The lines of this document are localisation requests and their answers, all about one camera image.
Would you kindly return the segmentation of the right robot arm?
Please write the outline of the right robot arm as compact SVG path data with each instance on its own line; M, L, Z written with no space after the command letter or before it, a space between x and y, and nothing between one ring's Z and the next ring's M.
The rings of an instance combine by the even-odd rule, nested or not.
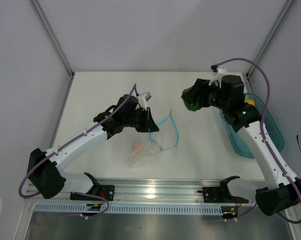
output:
M241 78L224 75L221 80L198 78L193 86L183 90L181 98L193 112L209 107L222 111L225 121L250 149L265 179L266 186L255 190L258 207L267 216L280 215L283 210L301 205L301 178L285 163L260 112L245 101L245 96Z

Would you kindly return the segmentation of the yellow bell pepper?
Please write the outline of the yellow bell pepper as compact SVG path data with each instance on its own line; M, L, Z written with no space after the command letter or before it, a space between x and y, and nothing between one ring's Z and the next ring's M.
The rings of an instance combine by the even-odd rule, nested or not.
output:
M254 100L252 100L252 99L246 99L245 101L244 101L247 105L251 105L251 106L256 106L256 103L255 103L255 101Z

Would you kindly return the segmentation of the clear zip top bag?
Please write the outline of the clear zip top bag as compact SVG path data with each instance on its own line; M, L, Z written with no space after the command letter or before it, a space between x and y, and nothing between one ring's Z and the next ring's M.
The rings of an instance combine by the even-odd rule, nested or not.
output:
M172 150L179 144L180 135L173 111L166 118L156 123L158 132L139 133L131 144L131 153L127 164L136 167L158 157L162 152Z

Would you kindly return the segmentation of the green bell pepper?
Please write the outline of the green bell pepper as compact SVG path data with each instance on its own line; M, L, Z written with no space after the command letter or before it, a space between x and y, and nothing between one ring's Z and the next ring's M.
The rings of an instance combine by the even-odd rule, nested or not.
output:
M202 107L198 103L198 96L193 87L186 88L182 91L181 98L185 107L192 112L200 110Z

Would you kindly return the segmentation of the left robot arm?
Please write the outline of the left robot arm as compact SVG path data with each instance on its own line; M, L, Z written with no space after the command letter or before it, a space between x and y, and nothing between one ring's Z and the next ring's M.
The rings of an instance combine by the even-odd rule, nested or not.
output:
M27 178L44 199L59 193L70 193L71 200L94 200L101 196L98 180L88 172L67 173L65 169L85 151L103 143L124 128L139 133L158 132L151 109L147 106L149 92L137 96L125 94L117 102L98 114L78 136L58 148L33 150L29 157Z

